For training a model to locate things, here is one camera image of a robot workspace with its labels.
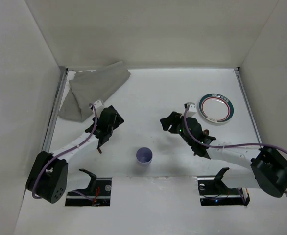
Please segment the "brown wooden spoon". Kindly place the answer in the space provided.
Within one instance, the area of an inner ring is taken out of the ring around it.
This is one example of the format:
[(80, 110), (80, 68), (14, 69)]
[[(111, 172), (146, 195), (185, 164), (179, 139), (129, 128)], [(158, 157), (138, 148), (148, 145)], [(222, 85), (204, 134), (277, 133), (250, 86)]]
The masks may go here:
[(203, 135), (205, 135), (205, 136), (208, 136), (209, 135), (209, 130), (208, 129), (205, 129), (204, 131), (203, 131)]

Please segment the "white plate green red rim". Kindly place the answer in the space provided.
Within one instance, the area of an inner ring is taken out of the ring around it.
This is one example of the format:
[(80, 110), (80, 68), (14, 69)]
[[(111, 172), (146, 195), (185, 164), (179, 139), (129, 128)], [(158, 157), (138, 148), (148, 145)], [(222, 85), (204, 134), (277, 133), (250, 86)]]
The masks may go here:
[(204, 119), (215, 124), (226, 123), (234, 115), (234, 106), (230, 99), (216, 93), (201, 97), (198, 110)]

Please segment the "grey cloth placemat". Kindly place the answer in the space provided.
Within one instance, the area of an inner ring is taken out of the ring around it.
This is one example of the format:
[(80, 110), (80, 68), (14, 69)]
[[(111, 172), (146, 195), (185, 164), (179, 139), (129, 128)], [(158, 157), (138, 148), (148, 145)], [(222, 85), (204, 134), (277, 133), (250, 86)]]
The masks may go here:
[(70, 89), (59, 111), (59, 117), (68, 121), (84, 122), (93, 111), (90, 103), (106, 101), (130, 77), (122, 61), (97, 69), (77, 72), (69, 81)]

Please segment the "purple plastic cup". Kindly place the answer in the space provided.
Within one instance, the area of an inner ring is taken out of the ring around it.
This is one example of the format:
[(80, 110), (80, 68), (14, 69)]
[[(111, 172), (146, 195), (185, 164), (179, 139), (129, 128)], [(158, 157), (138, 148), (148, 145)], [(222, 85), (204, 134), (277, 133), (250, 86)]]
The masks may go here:
[(136, 160), (142, 166), (148, 166), (153, 158), (151, 149), (147, 147), (141, 147), (136, 152)]

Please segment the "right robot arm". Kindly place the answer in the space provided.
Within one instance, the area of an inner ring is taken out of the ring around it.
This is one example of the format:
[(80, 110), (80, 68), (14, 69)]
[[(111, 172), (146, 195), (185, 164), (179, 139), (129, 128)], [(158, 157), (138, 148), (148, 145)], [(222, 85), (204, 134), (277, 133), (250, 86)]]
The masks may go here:
[(276, 147), (227, 148), (215, 137), (206, 134), (197, 119), (177, 112), (162, 118), (160, 123), (163, 130), (180, 135), (194, 155), (242, 168), (222, 168), (213, 179), (216, 188), (259, 188), (277, 198), (287, 192), (287, 160)]

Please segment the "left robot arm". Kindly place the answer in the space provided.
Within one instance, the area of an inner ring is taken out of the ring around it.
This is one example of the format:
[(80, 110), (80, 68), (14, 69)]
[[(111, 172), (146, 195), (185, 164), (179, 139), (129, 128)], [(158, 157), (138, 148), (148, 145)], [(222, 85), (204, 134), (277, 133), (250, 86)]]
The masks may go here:
[(66, 192), (68, 185), (77, 194), (83, 190), (94, 191), (96, 175), (81, 168), (80, 176), (70, 176), (69, 163), (74, 158), (100, 150), (124, 119), (113, 106), (104, 107), (95, 102), (89, 104), (89, 109), (94, 113), (93, 124), (83, 134), (59, 150), (50, 153), (41, 151), (37, 155), (25, 185), (34, 199), (54, 204)]

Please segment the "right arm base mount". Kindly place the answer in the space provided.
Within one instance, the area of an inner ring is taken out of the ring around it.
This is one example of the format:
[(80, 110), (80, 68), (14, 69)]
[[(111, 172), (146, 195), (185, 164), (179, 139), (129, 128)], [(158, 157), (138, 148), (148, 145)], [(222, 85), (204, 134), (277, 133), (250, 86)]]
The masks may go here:
[(201, 206), (247, 206), (250, 203), (247, 188), (228, 188), (222, 182), (229, 170), (225, 167), (216, 176), (197, 178)]

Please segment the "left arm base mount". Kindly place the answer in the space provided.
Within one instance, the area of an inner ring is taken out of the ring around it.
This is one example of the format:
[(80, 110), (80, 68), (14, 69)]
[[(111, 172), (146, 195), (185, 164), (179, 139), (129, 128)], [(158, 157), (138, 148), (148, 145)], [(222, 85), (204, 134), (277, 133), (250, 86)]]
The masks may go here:
[(108, 207), (111, 204), (112, 178), (101, 178), (80, 169), (68, 175), (66, 207)]

